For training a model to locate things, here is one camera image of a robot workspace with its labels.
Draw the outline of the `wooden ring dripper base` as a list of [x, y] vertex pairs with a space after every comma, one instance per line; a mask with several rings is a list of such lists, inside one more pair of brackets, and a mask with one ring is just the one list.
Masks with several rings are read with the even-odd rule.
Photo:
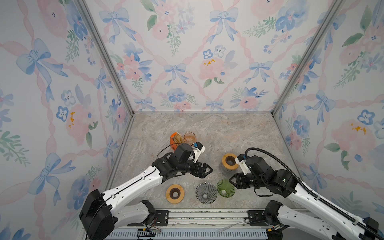
[[234, 154], [225, 154], [222, 157], [222, 167], [225, 171], [234, 171], [239, 165], [236, 162], [237, 156]]

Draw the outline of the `grey glass dripper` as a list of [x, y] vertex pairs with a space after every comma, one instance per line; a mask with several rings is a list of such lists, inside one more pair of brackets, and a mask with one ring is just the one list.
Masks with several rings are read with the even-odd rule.
[[204, 205], [210, 205], [217, 199], [216, 187], [208, 182], [200, 183], [196, 187], [196, 198]]

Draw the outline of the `orange coffee filter holder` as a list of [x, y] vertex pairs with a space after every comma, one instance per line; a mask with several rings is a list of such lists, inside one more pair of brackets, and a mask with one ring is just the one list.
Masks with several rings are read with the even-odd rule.
[[185, 143], [185, 140], [178, 132], [175, 132], [170, 136], [170, 145], [173, 150], [176, 150], [182, 143]]

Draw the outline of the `grey glass carafe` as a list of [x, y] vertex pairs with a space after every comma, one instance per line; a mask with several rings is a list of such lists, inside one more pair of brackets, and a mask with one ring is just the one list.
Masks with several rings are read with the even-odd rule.
[[222, 173], [226, 178], [231, 178], [234, 174], [237, 173], [237, 170], [222, 169]]

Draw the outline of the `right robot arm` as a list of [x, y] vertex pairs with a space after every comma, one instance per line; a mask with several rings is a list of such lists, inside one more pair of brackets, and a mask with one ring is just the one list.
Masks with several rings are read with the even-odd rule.
[[278, 201], [270, 201], [260, 221], [271, 226], [271, 232], [280, 226], [305, 231], [321, 239], [329, 240], [381, 240], [379, 224], [372, 218], [361, 218], [345, 211], [313, 191], [287, 166], [274, 170], [261, 157], [241, 154], [235, 158], [241, 172], [230, 178], [237, 189], [266, 188], [270, 195], [280, 195], [303, 206], [315, 214], [311, 217], [290, 209]]

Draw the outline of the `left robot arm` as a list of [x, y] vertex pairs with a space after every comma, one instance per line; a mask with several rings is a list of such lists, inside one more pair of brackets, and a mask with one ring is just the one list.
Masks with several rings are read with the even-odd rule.
[[172, 178], [191, 174], [203, 179], [213, 172], [206, 163], [198, 161], [205, 151], [200, 142], [182, 143], [172, 153], [157, 158], [151, 166], [124, 184], [101, 193], [90, 192], [79, 218], [87, 240], [103, 240], [114, 229], [130, 224], [149, 226], [155, 221], [156, 209], [145, 200], [129, 206], [129, 202], [146, 191]]

